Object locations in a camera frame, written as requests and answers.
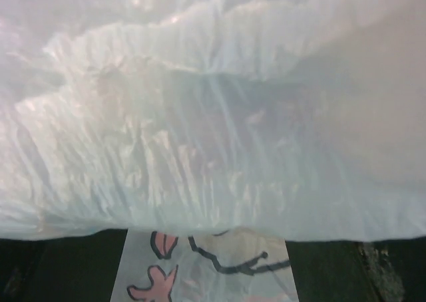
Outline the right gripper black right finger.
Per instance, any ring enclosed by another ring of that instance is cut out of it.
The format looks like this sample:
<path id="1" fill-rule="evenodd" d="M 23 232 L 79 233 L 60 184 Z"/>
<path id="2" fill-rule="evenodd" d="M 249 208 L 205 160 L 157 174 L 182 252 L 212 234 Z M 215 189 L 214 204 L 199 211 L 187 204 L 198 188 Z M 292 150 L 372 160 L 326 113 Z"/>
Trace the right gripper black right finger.
<path id="1" fill-rule="evenodd" d="M 287 242 L 300 301 L 424 301 L 425 238 Z"/>

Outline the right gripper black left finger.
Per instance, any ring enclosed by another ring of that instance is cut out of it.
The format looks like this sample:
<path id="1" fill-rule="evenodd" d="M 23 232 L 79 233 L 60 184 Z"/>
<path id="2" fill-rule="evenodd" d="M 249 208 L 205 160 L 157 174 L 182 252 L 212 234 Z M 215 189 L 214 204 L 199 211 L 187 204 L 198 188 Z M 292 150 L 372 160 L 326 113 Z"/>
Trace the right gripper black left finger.
<path id="1" fill-rule="evenodd" d="M 2 301 L 109 301 L 126 231 L 1 240 Z"/>

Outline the light blue plastic bag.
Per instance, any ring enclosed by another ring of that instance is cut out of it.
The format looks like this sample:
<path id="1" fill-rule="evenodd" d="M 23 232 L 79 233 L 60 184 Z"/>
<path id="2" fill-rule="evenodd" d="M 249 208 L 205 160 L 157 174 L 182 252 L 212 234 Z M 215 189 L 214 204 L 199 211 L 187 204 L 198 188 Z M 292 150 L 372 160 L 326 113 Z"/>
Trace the light blue plastic bag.
<path id="1" fill-rule="evenodd" d="M 1 0 L 1 237 L 126 229 L 113 301 L 297 301 L 286 243 L 425 235 L 425 0 Z"/>

